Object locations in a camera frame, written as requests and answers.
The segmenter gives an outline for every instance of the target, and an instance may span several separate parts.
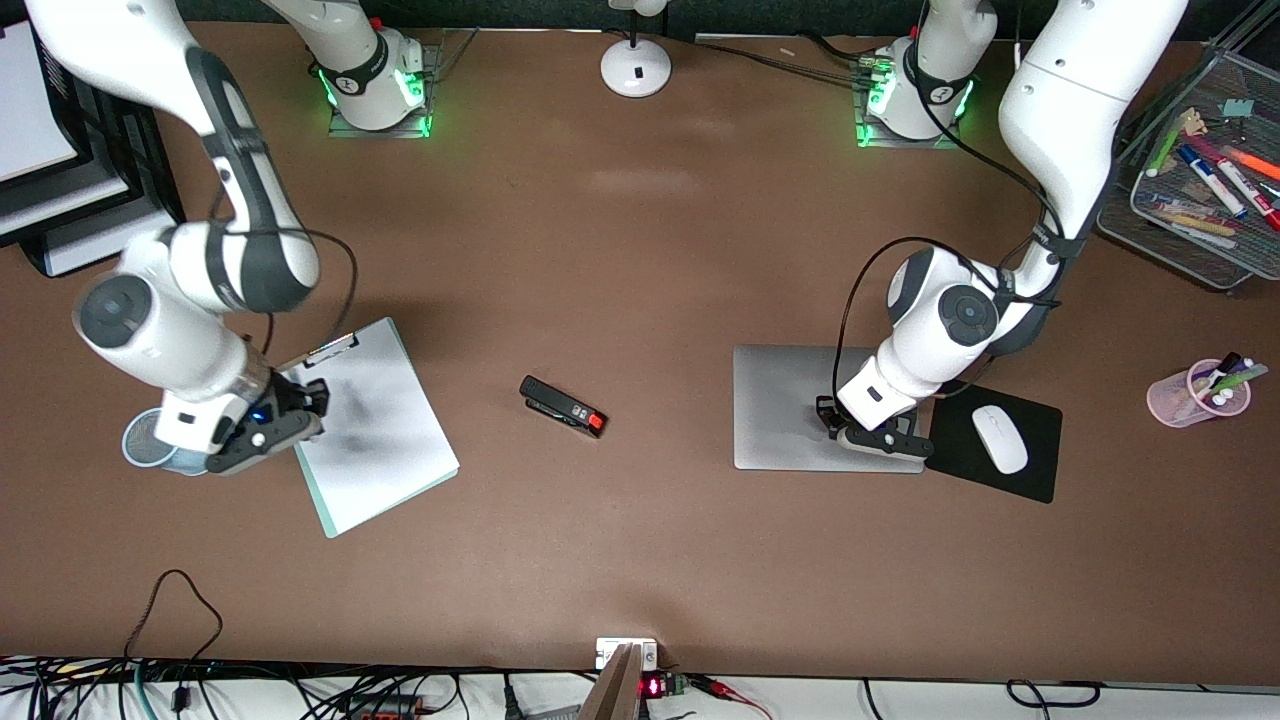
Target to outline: mouse pad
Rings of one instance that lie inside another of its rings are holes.
[[[1027,466],[1011,475],[996,469],[973,427],[973,411],[984,405],[996,405],[1009,413],[1027,445]],[[1062,411],[1057,407],[972,386],[955,397],[934,404],[929,439],[933,441],[934,452],[924,461],[924,466],[931,470],[1037,502],[1053,501],[1057,447],[1062,439]]]

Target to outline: pen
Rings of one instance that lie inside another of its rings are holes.
[[[1243,360],[1238,360],[1234,365],[1231,365],[1231,369],[1229,369],[1228,373],[1239,373],[1240,370],[1245,370],[1252,366],[1253,366],[1253,357],[1244,357]],[[1201,370],[1199,373],[1192,375],[1192,380],[1193,382],[1203,380],[1204,378],[1212,374],[1213,370]]]
[[[1160,174],[1160,168],[1164,167],[1165,160],[1169,159],[1169,154],[1174,151],[1174,143],[1178,142],[1178,136],[1181,133],[1183,126],[1175,123],[1174,128],[1169,131],[1165,141],[1160,145],[1160,150],[1151,156],[1151,163],[1147,164],[1147,177],[1153,178]]]
[[[1180,225],[1196,228],[1207,233],[1222,237],[1231,237],[1235,234],[1235,229],[1225,224],[1210,222],[1207,218],[1197,218],[1196,215],[1187,215],[1176,210],[1156,210],[1155,214],[1162,220],[1169,220],[1170,223],[1178,223]]]
[[[1181,213],[1184,215],[1196,215],[1198,218],[1212,218],[1212,222],[1226,225],[1226,220],[1217,219],[1217,210],[1215,208],[1206,208],[1204,205],[1187,202],[1185,200],[1157,200],[1156,210]]]
[[[1178,149],[1178,156],[1192,168],[1196,176],[1199,177],[1199,179],[1207,184],[1210,190],[1213,191],[1213,195],[1222,201],[1222,205],[1225,205],[1233,215],[1243,218],[1249,214],[1249,211],[1244,209],[1244,205],[1236,200],[1234,195],[1231,195],[1231,191],[1222,184],[1222,181],[1217,179],[1213,170],[1210,169],[1204,160],[1201,160],[1201,156],[1197,155],[1194,150],[1183,145]]]
[[[1179,222],[1170,220],[1169,224],[1175,231],[1185,234],[1187,237],[1194,237],[1196,240],[1203,240],[1204,242],[1207,242],[1210,245],[1213,245],[1213,246],[1217,246],[1217,247],[1221,247],[1222,250],[1235,250],[1240,245],[1239,242],[1235,242],[1234,240],[1231,240],[1229,237],[1219,237],[1216,234],[1210,234],[1210,233],[1207,233],[1204,231],[1198,231],[1198,229],[1196,229],[1193,227],[1184,225],[1184,224],[1181,224]]]
[[[1135,197],[1138,200],[1142,200],[1142,201],[1146,201],[1146,202],[1165,204],[1165,205],[1169,205],[1171,208],[1178,208],[1178,211],[1180,211],[1180,213],[1190,211],[1190,213],[1198,213],[1201,215],[1216,215],[1219,213],[1217,208],[1208,208],[1208,206],[1201,205],[1198,202],[1189,202],[1189,201],[1183,200],[1180,197],[1174,197],[1171,195],[1165,195],[1162,192],[1146,192],[1146,191],[1143,191],[1143,192],[1139,192]]]
[[[1256,363],[1252,368],[1247,370],[1240,370],[1239,373],[1231,373],[1230,375],[1217,380],[1217,383],[1210,388],[1213,392],[1222,392],[1224,389],[1231,389],[1233,387],[1242,386],[1253,378],[1267,374],[1267,366],[1262,363]]]
[[[1217,364],[1217,368],[1213,368],[1213,372],[1208,374],[1204,387],[1198,388],[1196,393],[1196,400],[1204,400],[1204,396],[1207,396],[1213,389],[1213,384],[1217,383],[1217,380],[1225,378],[1228,370],[1230,370],[1231,366],[1234,366],[1239,361],[1240,361],[1239,352],[1228,352],[1226,357],[1222,357],[1222,361]]]
[[[1244,199],[1248,200],[1260,214],[1262,214],[1262,219],[1271,225],[1271,229],[1280,231],[1280,213],[1276,213],[1275,209],[1271,208],[1267,199],[1258,192],[1258,188],[1253,187],[1253,183],[1249,182],[1249,178],[1244,177],[1244,173],[1235,167],[1235,163],[1228,160],[1225,155],[1219,152],[1217,149],[1210,145],[1204,138],[1188,136],[1187,141],[1208,158],[1210,161],[1217,165],[1217,169],[1226,176],[1226,179],[1231,181],[1235,190],[1239,190],[1240,195],[1243,195]]]
[[[1257,155],[1251,155],[1239,147],[1228,147],[1226,154],[1231,156],[1233,160],[1239,160],[1245,168],[1267,176],[1271,179],[1280,179],[1280,168],[1267,163]]]

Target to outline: table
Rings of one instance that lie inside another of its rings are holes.
[[[227,619],[220,657],[584,667],[596,635],[643,634],[709,673],[1280,682],[1276,392],[1263,380],[1245,415],[1178,432],[1143,401],[1199,357],[1280,361],[1275,286],[1212,295],[1092,242],[1041,340],[984,379],[1064,410],[1052,505],[933,473],[742,473],[735,345],[831,343],[874,249],[925,234],[996,260],[1030,199],[960,152],[858,149],[847,92],[676,42],[671,85],[635,101],[599,79],[611,37],[485,32],[433,138],[330,141],[288,27],[195,32],[243,86],[298,215],[356,246],[348,327],[396,319],[462,470],[333,541],[292,455],[234,478],[136,470],[120,432],[159,392],[76,337],[97,270],[47,281],[10,249],[0,651],[118,653],[179,566]],[[751,47],[827,63],[799,40]],[[1007,64],[1002,46],[982,67],[969,120],[1006,160]],[[202,217],[214,173],[164,120]],[[340,302],[343,258],[320,252],[276,363]],[[869,274],[851,343],[887,332],[877,296],[899,258]],[[607,436],[526,410],[527,373],[608,413]],[[211,629],[177,583],[151,623],[148,656]]]

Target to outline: clipboard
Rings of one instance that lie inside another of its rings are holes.
[[[390,318],[280,368],[292,382],[324,378],[324,432],[294,446],[329,538],[458,473],[458,459]]]

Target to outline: wire mesh basket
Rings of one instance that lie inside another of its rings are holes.
[[[1263,197],[1280,202],[1275,195],[1280,178],[1274,174],[1280,165],[1280,74],[1234,51],[1271,26],[1277,5],[1267,0],[1251,6],[1208,47],[1194,72],[1130,124],[1138,129],[1119,158],[1098,215],[1105,234],[1215,290],[1230,290],[1253,275],[1280,279],[1280,232],[1248,206],[1248,199],[1242,199],[1248,215],[1231,217],[1176,152],[1164,163],[1153,160],[1181,128],[1183,113],[1196,108],[1207,128],[1203,140],[1256,160],[1248,167],[1233,163]],[[1153,177],[1144,172],[1148,167]]]

